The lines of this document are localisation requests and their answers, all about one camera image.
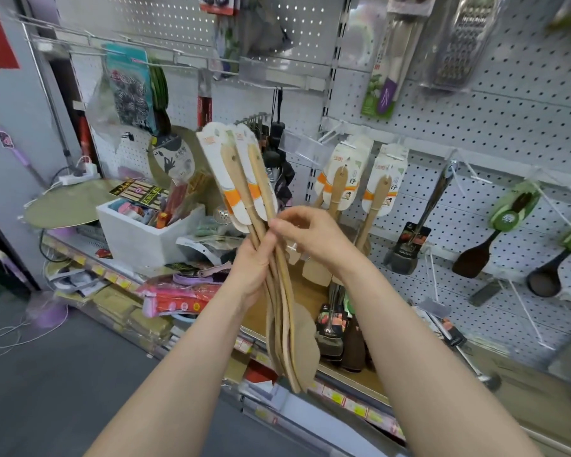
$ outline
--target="metal grater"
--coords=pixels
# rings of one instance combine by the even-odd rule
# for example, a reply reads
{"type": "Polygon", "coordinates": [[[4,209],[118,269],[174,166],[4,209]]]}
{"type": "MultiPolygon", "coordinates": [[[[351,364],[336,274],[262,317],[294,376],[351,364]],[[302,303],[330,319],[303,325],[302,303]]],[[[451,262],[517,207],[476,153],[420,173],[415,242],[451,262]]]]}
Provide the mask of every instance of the metal grater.
{"type": "Polygon", "coordinates": [[[503,0],[460,0],[437,55],[434,84],[461,88],[467,82],[502,6],[503,0]]]}

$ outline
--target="floor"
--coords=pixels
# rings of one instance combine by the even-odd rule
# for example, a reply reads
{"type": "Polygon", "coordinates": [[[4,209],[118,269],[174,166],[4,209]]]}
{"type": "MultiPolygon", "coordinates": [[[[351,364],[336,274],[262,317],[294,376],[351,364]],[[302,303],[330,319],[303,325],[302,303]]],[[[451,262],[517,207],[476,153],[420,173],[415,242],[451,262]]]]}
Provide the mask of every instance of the floor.
{"type": "MultiPolygon", "coordinates": [[[[0,328],[24,311],[23,302],[2,294],[0,328]]],[[[59,329],[0,357],[0,457],[83,455],[157,363],[71,311],[59,329]]],[[[248,454],[315,455],[221,399],[203,456],[248,454]]]]}

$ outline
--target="hand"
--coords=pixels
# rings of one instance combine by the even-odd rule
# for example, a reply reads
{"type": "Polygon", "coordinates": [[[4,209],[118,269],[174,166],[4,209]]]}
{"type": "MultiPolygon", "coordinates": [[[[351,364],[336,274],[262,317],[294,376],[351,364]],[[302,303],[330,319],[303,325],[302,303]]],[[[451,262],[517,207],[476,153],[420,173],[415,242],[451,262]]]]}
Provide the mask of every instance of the hand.
{"type": "Polygon", "coordinates": [[[291,207],[268,222],[272,231],[297,243],[298,252],[309,253],[332,274],[358,254],[327,211],[312,207],[291,207]]]}
{"type": "Polygon", "coordinates": [[[250,238],[246,238],[237,251],[233,268],[220,291],[225,292],[229,299],[237,298],[244,311],[258,301],[260,288],[266,279],[268,259],[276,244],[277,236],[269,231],[258,250],[254,249],[250,238]]]}

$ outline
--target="white styrofoam box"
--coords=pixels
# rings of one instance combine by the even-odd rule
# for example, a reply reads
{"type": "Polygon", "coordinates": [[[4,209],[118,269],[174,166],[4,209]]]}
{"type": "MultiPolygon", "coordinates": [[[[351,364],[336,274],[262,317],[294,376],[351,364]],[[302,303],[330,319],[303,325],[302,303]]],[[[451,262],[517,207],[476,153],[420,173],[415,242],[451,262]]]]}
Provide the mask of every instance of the white styrofoam box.
{"type": "Polygon", "coordinates": [[[186,249],[176,245],[180,236],[192,234],[205,217],[205,206],[199,205],[186,218],[163,229],[146,226],[110,209],[112,200],[97,208],[99,222],[115,260],[137,272],[165,264],[187,260],[186,249]]]}

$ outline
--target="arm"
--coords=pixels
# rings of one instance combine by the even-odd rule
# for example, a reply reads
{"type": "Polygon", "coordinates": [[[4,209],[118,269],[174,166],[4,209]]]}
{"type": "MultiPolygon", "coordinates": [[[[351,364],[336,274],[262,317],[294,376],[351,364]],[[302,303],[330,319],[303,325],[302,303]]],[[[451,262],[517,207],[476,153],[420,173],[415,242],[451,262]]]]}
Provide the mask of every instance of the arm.
{"type": "Polygon", "coordinates": [[[231,273],[174,349],[108,423],[86,457],[197,456],[244,315],[258,299],[276,237],[249,239],[231,273]]]}
{"type": "Polygon", "coordinates": [[[426,327],[326,212],[294,207],[270,226],[302,245],[347,288],[381,384],[415,454],[541,455],[514,418],[426,327]]]}

